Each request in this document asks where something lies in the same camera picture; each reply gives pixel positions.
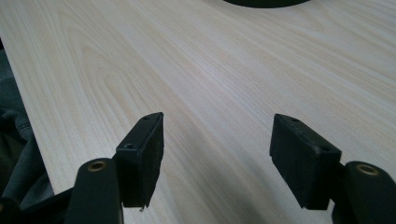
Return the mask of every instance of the black circular object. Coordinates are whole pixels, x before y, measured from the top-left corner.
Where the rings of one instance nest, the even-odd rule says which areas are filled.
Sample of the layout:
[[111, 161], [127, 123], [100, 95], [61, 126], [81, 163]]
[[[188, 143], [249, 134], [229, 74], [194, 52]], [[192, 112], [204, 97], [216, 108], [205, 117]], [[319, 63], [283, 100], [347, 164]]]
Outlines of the black circular object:
[[294, 5], [307, 2], [309, 0], [224, 0], [224, 1], [241, 7], [273, 8], [273, 7], [291, 7]]

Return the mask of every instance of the wood grain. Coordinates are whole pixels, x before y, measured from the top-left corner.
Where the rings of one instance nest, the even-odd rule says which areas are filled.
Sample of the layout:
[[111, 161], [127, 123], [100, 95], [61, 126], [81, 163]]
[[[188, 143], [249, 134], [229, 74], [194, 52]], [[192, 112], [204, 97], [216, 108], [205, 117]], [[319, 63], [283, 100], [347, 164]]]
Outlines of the wood grain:
[[273, 115], [301, 119], [396, 178], [396, 4], [312, 0], [0, 3], [0, 36], [56, 192], [165, 114], [162, 173], [126, 223], [331, 223], [269, 157]]

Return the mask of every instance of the dark fabric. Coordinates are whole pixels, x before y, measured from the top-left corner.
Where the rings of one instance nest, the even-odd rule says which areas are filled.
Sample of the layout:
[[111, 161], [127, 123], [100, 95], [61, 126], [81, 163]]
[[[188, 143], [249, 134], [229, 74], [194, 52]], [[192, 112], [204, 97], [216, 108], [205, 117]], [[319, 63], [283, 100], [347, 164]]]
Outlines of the dark fabric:
[[[0, 175], [5, 174], [0, 178], [9, 178], [2, 197], [16, 199], [24, 209], [52, 196], [52, 187], [32, 126], [3, 50], [0, 50], [0, 125], [0, 132], [6, 136], [2, 138], [5, 140], [3, 145], [0, 144]], [[17, 143], [24, 144], [21, 151], [14, 147]], [[12, 168], [12, 175], [7, 176], [7, 169]]]

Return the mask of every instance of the brass screw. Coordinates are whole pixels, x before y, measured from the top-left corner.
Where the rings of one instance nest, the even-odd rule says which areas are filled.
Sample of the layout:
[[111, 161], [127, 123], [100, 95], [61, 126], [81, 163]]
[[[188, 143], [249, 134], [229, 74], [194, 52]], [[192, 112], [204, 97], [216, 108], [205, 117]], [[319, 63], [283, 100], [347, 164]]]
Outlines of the brass screw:
[[376, 170], [376, 169], [375, 169], [373, 166], [371, 166], [371, 165], [359, 164], [359, 165], [356, 165], [356, 168], [357, 168], [360, 172], [362, 172], [362, 173], [364, 173], [364, 174], [366, 174], [366, 175], [379, 175], [378, 170]]
[[95, 161], [88, 166], [88, 170], [91, 172], [101, 171], [106, 168], [106, 163], [104, 161]]

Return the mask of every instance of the table surface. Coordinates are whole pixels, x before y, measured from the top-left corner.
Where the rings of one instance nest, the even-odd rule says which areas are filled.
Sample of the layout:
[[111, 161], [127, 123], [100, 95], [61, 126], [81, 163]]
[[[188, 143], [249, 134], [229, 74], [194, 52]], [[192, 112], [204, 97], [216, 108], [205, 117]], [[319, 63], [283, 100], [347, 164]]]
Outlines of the table surface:
[[151, 205], [126, 223], [331, 223], [269, 156], [275, 113], [396, 178], [396, 4], [313, 0], [0, 3], [0, 36], [55, 192], [162, 111]]

